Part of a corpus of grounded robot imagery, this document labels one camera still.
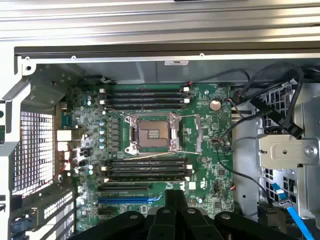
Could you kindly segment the blue long expansion slot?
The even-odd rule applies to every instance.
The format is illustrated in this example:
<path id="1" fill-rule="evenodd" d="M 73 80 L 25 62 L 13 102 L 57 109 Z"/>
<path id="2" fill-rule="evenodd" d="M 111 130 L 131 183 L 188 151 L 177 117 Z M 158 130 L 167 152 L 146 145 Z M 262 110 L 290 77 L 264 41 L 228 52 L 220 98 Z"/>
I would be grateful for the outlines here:
<path id="1" fill-rule="evenodd" d="M 119 197 L 100 197 L 98 204 L 142 204 L 158 201 L 162 196 L 147 197 L 147 196 L 119 196 Z"/>

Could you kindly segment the black long expansion slot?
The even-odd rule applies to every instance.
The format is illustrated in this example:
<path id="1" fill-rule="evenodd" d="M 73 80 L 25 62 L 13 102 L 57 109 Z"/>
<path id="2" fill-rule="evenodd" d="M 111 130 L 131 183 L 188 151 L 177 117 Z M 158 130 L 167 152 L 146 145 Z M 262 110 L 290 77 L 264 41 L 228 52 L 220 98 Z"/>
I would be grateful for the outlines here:
<path id="1" fill-rule="evenodd" d="M 149 185 L 100 185 L 98 192 L 148 192 Z"/>

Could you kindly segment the black RAM slot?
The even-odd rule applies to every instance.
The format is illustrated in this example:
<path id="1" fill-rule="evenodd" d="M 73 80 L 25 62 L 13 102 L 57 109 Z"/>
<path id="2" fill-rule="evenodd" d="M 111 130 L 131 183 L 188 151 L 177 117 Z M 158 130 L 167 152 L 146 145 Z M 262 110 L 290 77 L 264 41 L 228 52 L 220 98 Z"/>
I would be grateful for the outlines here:
<path id="1" fill-rule="evenodd" d="M 185 164 L 185 163 L 188 163 L 187 158 L 145 158 L 145 159 L 136 159 L 136 160 L 110 159 L 105 161 L 105 164 L 109 164 L 109 165 Z"/>
<path id="2" fill-rule="evenodd" d="M 109 165 L 102 166 L 102 171 L 151 171 L 151 170 L 192 170 L 193 166 L 191 164 L 187 165 Z"/>
<path id="3" fill-rule="evenodd" d="M 117 111 L 131 111 L 131 110 L 176 110 L 185 109 L 186 104 L 113 104 L 106 105 L 108 109 L 114 109 Z"/>
<path id="4" fill-rule="evenodd" d="M 145 85 L 113 85 L 110 90 L 113 92 L 134 92 L 134 91 L 177 91 L 182 92 L 188 85 L 180 84 L 145 84 Z"/>
<path id="5" fill-rule="evenodd" d="M 109 98 L 116 97 L 184 97 L 188 96 L 187 92 L 180 91 L 118 91 L 101 93 L 102 96 Z"/>
<path id="6" fill-rule="evenodd" d="M 108 104 L 124 104 L 124 103 L 182 103 L 182 104 L 189 104 L 191 100 L 189 98 L 111 98 L 111 99 L 102 99 L 100 100 L 101 103 L 108 103 Z"/>
<path id="7" fill-rule="evenodd" d="M 127 176 L 190 176 L 192 171 L 132 171 L 132 172 L 120 172 L 120 171 L 106 171 L 106 176 L 113 177 L 127 177 Z"/>
<path id="8" fill-rule="evenodd" d="M 104 183 L 156 183 L 156 182 L 183 182 L 189 181 L 190 176 L 127 176 L 127 177 L 105 177 Z"/>

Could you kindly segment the green motherboard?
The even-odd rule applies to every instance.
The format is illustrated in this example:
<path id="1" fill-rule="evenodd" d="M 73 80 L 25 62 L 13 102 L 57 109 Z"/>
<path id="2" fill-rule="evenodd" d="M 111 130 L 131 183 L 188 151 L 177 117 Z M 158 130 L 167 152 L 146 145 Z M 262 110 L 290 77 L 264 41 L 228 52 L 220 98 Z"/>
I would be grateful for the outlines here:
<path id="1" fill-rule="evenodd" d="M 153 208 L 163 207 L 166 190 L 181 190 L 186 202 L 191 207 L 204 209 L 210 217 L 221 211 L 234 208 L 232 189 L 233 166 L 232 136 L 227 129 L 232 123 L 232 107 L 229 103 L 231 89 L 226 85 L 214 83 L 169 83 L 186 85 L 184 93 L 188 96 L 131 96 L 107 97 L 105 93 L 117 92 L 110 87 L 121 85 L 109 83 L 104 85 L 72 86 L 68 89 L 64 101 L 66 110 L 62 112 L 62 129 L 70 130 L 72 140 L 68 143 L 70 151 L 70 170 L 68 175 L 77 191 L 75 200 L 75 230 L 82 232 L 106 220 L 128 211 L 136 211 L 146 216 Z M 137 99 L 137 98 L 189 98 L 190 103 L 101 103 L 103 99 Z M 220 100 L 222 107 L 212 111 L 210 101 Z M 115 110 L 106 105 L 138 105 L 138 104 L 185 104 L 184 109 L 151 109 L 151 110 Z M 129 146 L 130 125 L 124 121 L 125 116 L 137 113 L 175 113 L 179 116 L 200 115 L 203 130 L 201 143 L 202 153 L 172 153 L 149 159 L 186 158 L 184 164 L 105 164 L 107 160 L 128 160 L 142 157 L 125 153 Z M 186 117 L 179 124 L 180 151 L 196 152 L 197 136 L 195 118 Z M 186 170 L 107 170 L 105 166 L 155 166 L 155 165 L 192 165 Z M 178 172 L 192 171 L 189 181 L 179 182 L 111 182 L 104 183 L 104 178 L 112 177 L 105 172 Z M 149 191 L 134 192 L 99 192 L 98 187 L 104 185 L 148 185 Z M 149 203 L 98 204 L 99 198 L 105 197 L 158 197 L 158 201 Z M 98 215 L 99 208 L 113 208 L 113 215 Z"/>

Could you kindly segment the silver socket cover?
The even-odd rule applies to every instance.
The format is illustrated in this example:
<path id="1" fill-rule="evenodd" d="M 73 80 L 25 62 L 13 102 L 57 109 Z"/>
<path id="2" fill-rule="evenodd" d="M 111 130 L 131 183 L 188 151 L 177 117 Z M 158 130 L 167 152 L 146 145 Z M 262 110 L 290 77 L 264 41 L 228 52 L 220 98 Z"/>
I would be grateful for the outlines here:
<path id="1" fill-rule="evenodd" d="M 202 141 L 203 141 L 203 129 L 201 127 L 201 117 L 199 114 L 189 114 L 189 115 L 180 115 L 178 118 L 182 120 L 183 118 L 194 117 L 195 118 L 195 127 L 197 130 L 196 138 L 196 152 L 200 155 L 202 153 Z"/>

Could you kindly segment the silver CPU socket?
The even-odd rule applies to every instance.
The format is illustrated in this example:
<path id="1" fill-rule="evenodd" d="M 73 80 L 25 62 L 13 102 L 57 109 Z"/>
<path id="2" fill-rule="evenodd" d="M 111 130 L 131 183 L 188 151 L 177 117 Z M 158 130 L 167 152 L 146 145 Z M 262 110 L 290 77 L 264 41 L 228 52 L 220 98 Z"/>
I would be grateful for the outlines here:
<path id="1" fill-rule="evenodd" d="M 129 146 L 124 152 L 133 156 L 146 156 L 177 152 L 180 146 L 180 121 L 172 112 L 145 112 L 126 115 L 129 124 Z"/>

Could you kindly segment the silver coin battery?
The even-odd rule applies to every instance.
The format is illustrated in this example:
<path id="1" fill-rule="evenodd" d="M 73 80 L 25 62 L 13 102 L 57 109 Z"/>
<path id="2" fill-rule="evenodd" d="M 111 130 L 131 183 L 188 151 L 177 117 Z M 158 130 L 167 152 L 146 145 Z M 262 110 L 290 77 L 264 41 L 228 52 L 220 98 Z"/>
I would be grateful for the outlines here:
<path id="1" fill-rule="evenodd" d="M 222 102 L 220 100 L 217 100 L 217 99 L 213 99 L 210 101 L 209 103 L 209 108 L 212 110 L 212 111 L 219 111 L 221 108 L 222 108 Z"/>

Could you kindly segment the grey metal PC case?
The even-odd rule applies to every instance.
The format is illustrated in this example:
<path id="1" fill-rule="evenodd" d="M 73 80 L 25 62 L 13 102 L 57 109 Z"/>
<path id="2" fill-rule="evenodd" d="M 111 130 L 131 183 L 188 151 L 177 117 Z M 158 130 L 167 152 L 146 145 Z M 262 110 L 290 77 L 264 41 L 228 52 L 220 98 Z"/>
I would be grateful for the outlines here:
<path id="1" fill-rule="evenodd" d="M 16 47 L 14 67 L 12 80 L 0 75 L 0 89 L 12 84 L 0 99 L 0 240 L 71 240 L 85 231 L 76 232 L 68 174 L 73 135 L 62 129 L 69 88 L 189 83 L 231 92 L 233 210 L 217 214 L 258 223 L 258 205 L 279 207 L 284 234 L 320 240 L 315 219 L 299 215 L 296 172 L 261 167 L 258 153 L 262 135 L 302 139 L 295 108 L 305 84 L 320 84 L 320 42 Z"/>

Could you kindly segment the grey metal disk bay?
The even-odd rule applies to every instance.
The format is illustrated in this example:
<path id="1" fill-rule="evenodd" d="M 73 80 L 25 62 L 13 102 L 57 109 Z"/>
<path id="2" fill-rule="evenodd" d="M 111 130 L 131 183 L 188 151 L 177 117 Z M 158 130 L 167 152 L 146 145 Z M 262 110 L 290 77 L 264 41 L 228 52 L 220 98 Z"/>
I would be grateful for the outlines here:
<path id="1" fill-rule="evenodd" d="M 317 139 L 320 142 L 320 83 L 307 83 L 303 86 L 293 118 L 304 128 L 301 139 Z M 296 207 L 303 219 L 315 219 L 320 229 L 320 163 L 302 165 L 291 170 L 296 174 Z"/>

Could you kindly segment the silver disk bay bracket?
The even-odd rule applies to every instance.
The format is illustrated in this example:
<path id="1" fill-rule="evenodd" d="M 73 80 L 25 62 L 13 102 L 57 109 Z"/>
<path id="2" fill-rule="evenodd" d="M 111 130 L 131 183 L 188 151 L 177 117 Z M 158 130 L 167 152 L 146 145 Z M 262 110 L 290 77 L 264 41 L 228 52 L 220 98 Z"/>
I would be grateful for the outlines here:
<path id="1" fill-rule="evenodd" d="M 320 142 L 296 139 L 289 134 L 261 135 L 258 140 L 260 166 L 267 169 L 295 169 L 298 165 L 320 164 Z"/>

